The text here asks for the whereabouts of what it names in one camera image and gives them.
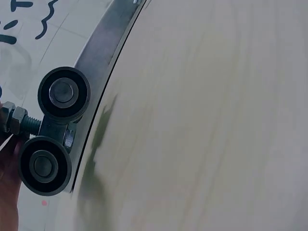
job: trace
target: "beige surface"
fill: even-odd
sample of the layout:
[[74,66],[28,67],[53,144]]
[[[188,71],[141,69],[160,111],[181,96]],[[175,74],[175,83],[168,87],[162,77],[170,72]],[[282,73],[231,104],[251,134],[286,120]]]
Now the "beige surface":
[[147,4],[57,230],[307,230],[308,3]]

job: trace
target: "finger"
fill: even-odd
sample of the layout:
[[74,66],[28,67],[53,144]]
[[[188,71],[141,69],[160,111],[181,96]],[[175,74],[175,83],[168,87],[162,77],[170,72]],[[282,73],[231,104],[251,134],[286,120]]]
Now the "finger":
[[6,159],[4,160],[5,169],[1,180],[10,190],[14,201],[18,199],[21,185],[21,179],[18,174],[18,154],[23,143],[23,139],[13,136],[3,150]]

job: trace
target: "hex nut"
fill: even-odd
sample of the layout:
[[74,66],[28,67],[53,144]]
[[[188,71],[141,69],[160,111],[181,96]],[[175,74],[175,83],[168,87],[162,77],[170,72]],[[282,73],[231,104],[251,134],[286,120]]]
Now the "hex nut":
[[13,115],[10,121],[10,132],[14,135],[19,135],[21,133],[20,131],[20,125],[23,121],[24,117],[28,115],[28,111],[22,107],[16,107],[16,109],[13,111]]
[[2,108],[0,109],[0,125],[1,125],[1,130],[4,132],[9,132],[10,131],[10,126],[9,126],[9,119],[12,111],[15,109],[15,104],[12,102],[5,102],[2,104]]

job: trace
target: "black roller wheel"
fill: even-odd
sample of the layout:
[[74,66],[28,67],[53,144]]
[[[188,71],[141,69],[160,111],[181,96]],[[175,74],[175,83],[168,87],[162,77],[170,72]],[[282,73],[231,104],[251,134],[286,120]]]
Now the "black roller wheel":
[[61,144],[49,137],[37,136],[23,145],[18,156],[18,171],[31,191],[52,196],[67,186],[72,164]]
[[87,78],[72,67],[50,71],[38,88],[38,102],[50,119],[67,123],[80,119],[90,102]]

